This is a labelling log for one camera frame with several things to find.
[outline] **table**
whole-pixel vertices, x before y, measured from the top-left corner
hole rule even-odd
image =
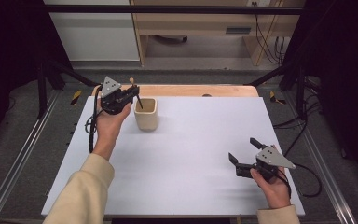
[[[160,96],[163,92],[170,96]],[[197,97],[205,93],[221,97]],[[254,180],[235,176],[228,160],[231,152],[240,162],[255,162],[258,149],[250,137],[280,150],[254,87],[141,85],[141,98],[146,96],[158,99],[160,123],[152,133],[139,131],[133,112],[123,123],[111,159],[116,176],[106,217],[244,217],[268,207]],[[92,113],[93,98],[86,102],[42,215],[89,154],[83,124]],[[292,203],[304,215],[288,172],[287,177]]]

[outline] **person's arm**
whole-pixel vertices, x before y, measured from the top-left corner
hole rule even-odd
[[[103,223],[107,190],[114,177],[109,163],[121,124],[130,114],[127,104],[117,115],[102,112],[97,118],[98,139],[81,169],[72,174],[44,223]]]
[[[282,172],[278,172],[278,174],[284,178],[284,169],[280,167],[280,170]],[[288,188],[279,178],[275,177],[267,182],[255,169],[251,169],[251,175],[263,190],[269,206],[268,209],[259,209],[257,211],[260,224],[300,223],[296,208],[290,203]]]

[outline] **ceramic cup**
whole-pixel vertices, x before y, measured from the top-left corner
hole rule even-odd
[[[142,98],[142,106],[136,102],[134,114],[138,128],[145,132],[151,132],[158,127],[158,107],[157,100],[154,98]]]

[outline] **cuff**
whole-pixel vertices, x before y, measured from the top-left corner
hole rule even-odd
[[[294,205],[257,211],[259,223],[300,223]]]
[[[90,153],[80,169],[81,171],[88,172],[99,178],[106,188],[109,188],[115,176],[115,169],[103,157]]]

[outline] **black cable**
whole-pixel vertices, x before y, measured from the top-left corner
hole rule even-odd
[[[317,106],[315,106],[314,109],[312,108],[313,110],[309,110],[308,116],[311,115],[311,114],[313,114],[313,113],[315,113],[316,111],[320,111],[321,108],[319,108],[319,106],[321,106],[321,104],[318,103],[318,104],[316,104],[316,105],[317,105]]]
[[[289,193],[289,198],[292,198],[292,188],[290,187],[289,180],[288,180],[287,176],[284,174],[284,172],[282,172],[281,170],[278,169],[278,171],[280,171],[281,174],[283,174],[285,179],[283,179],[280,175],[272,173],[270,170],[268,170],[262,166],[257,165],[256,168],[262,169],[263,171],[269,173],[270,175],[273,175],[273,176],[277,177],[278,179],[280,179],[287,187],[287,191]]]
[[[98,102],[98,95],[101,91],[102,86],[98,87],[95,92],[95,98],[94,98],[94,109],[92,116],[87,120],[86,122],[86,132],[89,133],[89,153],[91,153],[94,150],[94,134],[96,132],[96,126],[97,126],[97,117],[100,115],[100,112],[97,112],[97,102]]]
[[[320,92],[321,91],[320,87],[318,87],[317,85],[311,83],[307,78],[305,79],[304,86],[309,88],[309,89],[311,89],[311,90],[313,90],[313,91],[315,91],[315,92]]]
[[[14,105],[16,104],[16,99],[14,99],[13,97],[10,96],[8,99],[12,100],[13,104],[7,109],[7,111],[11,110],[14,107]]]
[[[312,95],[309,95],[306,99],[305,99],[305,102],[307,102],[310,98],[312,97],[317,97],[318,98],[318,95],[317,94],[312,94]]]
[[[308,108],[308,109],[306,109],[306,110],[304,110],[304,111],[305,111],[306,114],[307,114],[308,111],[310,111],[311,109],[313,109],[313,108],[314,108],[315,106],[317,106],[317,105],[320,105],[320,104],[319,104],[319,103],[314,103],[314,104],[312,104],[312,105],[310,106],[310,108]],[[293,118],[293,119],[289,119],[289,120],[287,120],[287,121],[285,121],[285,122],[283,122],[283,123],[274,124],[274,125],[272,125],[272,127],[273,127],[274,129],[277,129],[277,128],[282,127],[282,126],[284,126],[284,125],[293,123],[294,121],[296,121],[296,120],[298,120],[298,119],[300,119],[300,116],[297,116],[297,117],[295,117],[295,118]]]
[[[304,90],[306,90],[306,91],[308,91],[308,92],[310,92],[311,94],[314,94],[314,95],[319,94],[318,91],[314,90],[312,87],[307,85],[307,83],[304,84]]]
[[[281,45],[279,46],[279,49],[278,49],[278,41],[279,41],[279,37],[277,36],[275,38],[274,54],[275,57],[278,58],[278,64],[282,65],[283,57],[284,57],[284,53],[283,53],[284,37],[281,37]]]
[[[277,127],[277,128],[274,128],[274,129],[294,129],[294,128],[298,127],[298,126],[302,126],[303,124],[305,124],[305,122],[299,123],[297,125],[289,126],[289,127],[283,127],[283,128]]]
[[[261,34],[261,36],[262,36],[262,38],[263,38],[263,40],[264,40],[264,43],[265,43],[266,46],[267,46],[267,49],[268,49],[268,51],[269,51],[269,54],[271,55],[271,58],[272,58],[275,62],[273,62],[273,61],[270,59],[269,55],[267,54],[266,50],[264,49],[264,46],[260,43],[260,40],[258,39],[258,30],[260,30],[260,34]],[[264,38],[263,33],[261,32],[261,29],[260,29],[260,27],[258,26],[258,18],[257,18],[257,15],[255,15],[255,39],[257,40],[258,45],[260,45],[261,49],[266,53],[266,56],[267,56],[268,60],[269,60],[271,63],[278,64],[277,61],[276,61],[276,59],[273,57],[271,51],[269,50],[269,45],[268,45],[268,43],[267,43],[267,40]]]
[[[295,145],[295,143],[297,142],[297,140],[300,138],[301,134],[305,131],[305,129],[307,128],[307,122],[304,123],[303,128],[301,129],[300,133],[298,134],[298,136],[295,138],[295,140],[292,142],[292,144],[290,145],[289,148],[287,148],[287,150],[284,152],[283,156],[287,157],[287,155],[289,154],[289,152],[292,150],[293,146]]]
[[[313,176],[315,176],[316,180],[318,181],[318,190],[316,191],[316,193],[312,193],[312,194],[305,194],[303,192],[301,192],[300,190],[298,191],[298,193],[301,195],[301,196],[304,196],[304,197],[307,197],[307,198],[313,198],[313,197],[317,197],[321,194],[322,192],[322,181],[321,181],[321,178],[319,176],[317,176],[315,174],[315,172],[313,172],[310,168],[308,168],[307,166],[305,165],[301,165],[301,164],[298,164],[298,163],[294,163],[295,166],[298,166],[298,167],[301,167],[307,171],[309,171],[311,174],[313,174]]]

